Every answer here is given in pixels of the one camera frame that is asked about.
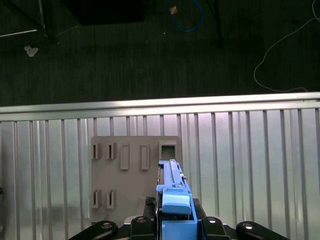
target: black stand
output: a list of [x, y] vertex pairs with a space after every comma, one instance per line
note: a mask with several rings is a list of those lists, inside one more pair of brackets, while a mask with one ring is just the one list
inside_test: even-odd
[[25, 34], [29, 34], [29, 33], [40, 32], [51, 43], [59, 44], [59, 41], [54, 36], [50, 35], [46, 30], [42, 0], [38, 0], [38, 7], [39, 7], [39, 12], [40, 12], [41, 25], [37, 21], [35, 21], [33, 18], [31, 18], [29, 15], [27, 15], [24, 11], [22, 11], [19, 7], [17, 7], [14, 3], [12, 3], [10, 0], [0, 0], [0, 4], [2, 4], [5, 7], [7, 7], [14, 14], [17, 14], [18, 16], [23, 18], [27, 23], [29, 23], [31, 26], [34, 27], [34, 29], [27, 30], [27, 31], [14, 32], [14, 33], [9, 33], [9, 34], [5, 34], [5, 35], [0, 35], [0, 39], [20, 36], [20, 35], [25, 35]]

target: black bracket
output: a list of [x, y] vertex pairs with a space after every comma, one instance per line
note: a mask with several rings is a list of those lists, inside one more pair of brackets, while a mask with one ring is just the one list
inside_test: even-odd
[[223, 42], [222, 42], [222, 32], [221, 32], [219, 0], [207, 0], [207, 1], [216, 22], [216, 33], [218, 34], [218, 46], [219, 48], [222, 48]]

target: corrugated metal wall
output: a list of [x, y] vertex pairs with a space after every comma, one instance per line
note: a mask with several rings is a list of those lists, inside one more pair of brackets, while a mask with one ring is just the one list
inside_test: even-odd
[[159, 135], [181, 137], [207, 215], [319, 239], [316, 108], [1, 122], [4, 239], [68, 239], [88, 226], [92, 136]]

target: white cable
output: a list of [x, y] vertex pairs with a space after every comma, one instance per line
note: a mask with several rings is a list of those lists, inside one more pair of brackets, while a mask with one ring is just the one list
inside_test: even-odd
[[305, 87], [295, 87], [295, 88], [292, 88], [292, 89], [289, 89], [289, 90], [276, 90], [276, 89], [273, 89], [271, 87], [267, 87], [263, 84], [261, 84], [260, 82], [258, 82], [257, 78], [256, 78], [256, 72], [257, 72], [257, 69], [265, 62], [266, 60], [266, 57], [267, 57], [267, 54], [269, 53], [269, 51], [275, 46], [277, 45], [278, 43], [280, 43], [281, 41], [285, 40], [286, 38], [296, 34], [297, 32], [299, 32], [301, 29], [303, 29], [306, 25], [308, 25], [310, 22], [312, 22], [313, 20], [317, 20], [319, 21], [320, 23], [320, 18], [317, 17], [316, 15], [316, 12], [315, 12], [315, 2], [317, 0], [314, 0], [313, 3], [312, 3], [312, 12], [313, 12], [313, 15], [314, 15], [314, 18], [310, 19], [309, 21], [307, 21], [305, 24], [303, 24], [301, 27], [299, 27], [297, 30], [295, 30], [294, 32], [284, 36], [283, 38], [281, 38], [279, 41], [277, 41], [276, 43], [274, 43], [271, 47], [269, 47], [269, 49], [265, 52], [264, 56], [263, 56], [263, 59], [262, 61], [258, 64], [258, 66], [255, 67], [254, 71], [253, 71], [253, 78], [254, 78], [254, 81], [261, 87], [265, 88], [265, 89], [268, 89], [268, 90], [271, 90], [273, 92], [277, 92], [277, 93], [288, 93], [288, 92], [291, 92], [291, 91], [294, 91], [294, 90], [299, 90], [299, 89], [302, 89], [306, 92], [308, 92], [308, 90], [305, 88]]
[[320, 23], [320, 18], [317, 17], [317, 14], [316, 14], [316, 11], [315, 11], [315, 3], [316, 3], [317, 0], [313, 0], [313, 3], [312, 3], [312, 12], [313, 12], [313, 15], [314, 15], [314, 18]]

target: rectangular hole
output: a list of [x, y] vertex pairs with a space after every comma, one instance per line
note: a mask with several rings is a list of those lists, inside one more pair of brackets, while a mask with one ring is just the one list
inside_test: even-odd
[[109, 206], [112, 206], [112, 191], [109, 192]]
[[97, 151], [97, 146], [94, 144], [94, 145], [93, 145], [93, 158], [94, 158], [94, 159], [97, 159], [97, 153], [96, 153], [96, 151]]
[[176, 158], [176, 146], [164, 145], [161, 147], [161, 159], [175, 159]]
[[112, 159], [112, 146], [109, 145], [109, 159]]
[[96, 206], [97, 205], [97, 191], [95, 191], [93, 193], [93, 205]]

